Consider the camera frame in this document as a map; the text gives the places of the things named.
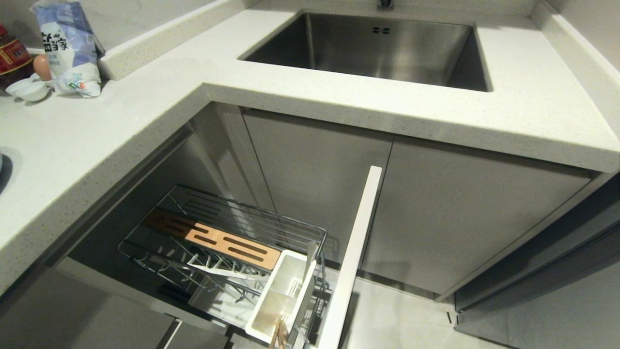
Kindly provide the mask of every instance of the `red label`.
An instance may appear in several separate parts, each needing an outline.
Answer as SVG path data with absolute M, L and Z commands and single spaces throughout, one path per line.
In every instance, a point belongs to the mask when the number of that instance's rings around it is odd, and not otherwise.
M 31 61 L 32 57 L 17 39 L 0 47 L 0 75 L 22 68 Z

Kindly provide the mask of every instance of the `stainless steel sink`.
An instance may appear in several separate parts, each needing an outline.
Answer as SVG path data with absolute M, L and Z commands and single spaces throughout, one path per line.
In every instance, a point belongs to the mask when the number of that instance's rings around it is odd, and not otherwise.
M 489 90 L 467 25 L 309 13 L 244 60 Z

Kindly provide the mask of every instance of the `kitchen counter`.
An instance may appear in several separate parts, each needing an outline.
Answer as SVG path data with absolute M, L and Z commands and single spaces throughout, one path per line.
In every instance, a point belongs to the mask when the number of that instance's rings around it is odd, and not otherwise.
M 526 18 L 323 1 L 264 1 L 196 36 L 94 99 L 0 97 L 4 292 L 86 209 L 211 101 L 483 148 L 608 173 L 620 142 Z M 264 65 L 237 58 L 299 11 L 474 25 L 490 93 Z

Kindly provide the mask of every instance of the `wire rack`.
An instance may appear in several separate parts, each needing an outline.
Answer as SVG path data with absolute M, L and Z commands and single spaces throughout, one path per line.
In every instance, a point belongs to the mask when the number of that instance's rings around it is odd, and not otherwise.
M 303 342 L 311 342 L 308 338 L 312 337 L 315 321 L 326 304 L 321 295 L 329 291 L 323 256 L 327 238 L 325 229 L 183 185 L 170 189 L 153 207 L 155 209 L 164 209 L 277 250 L 293 250 L 317 260 L 317 269 L 313 271 L 316 277 L 314 295 L 305 310 L 303 323 L 296 324 Z M 267 283 L 269 270 L 160 232 L 144 224 L 143 220 L 118 244 L 118 252 L 188 294 L 221 294 L 232 299 L 234 306 L 240 308 L 230 312 L 256 305 Z M 225 310 L 219 311 L 215 315 L 220 319 L 240 327 L 244 325 L 238 316 L 227 317 Z

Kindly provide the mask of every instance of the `wooden slat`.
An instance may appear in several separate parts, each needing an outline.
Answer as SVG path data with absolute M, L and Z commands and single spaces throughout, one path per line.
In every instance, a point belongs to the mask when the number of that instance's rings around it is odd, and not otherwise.
M 144 219 L 144 223 L 155 229 L 267 270 L 272 270 L 280 257 L 280 251 L 274 248 L 223 232 L 194 220 L 179 217 L 164 210 L 153 210 Z

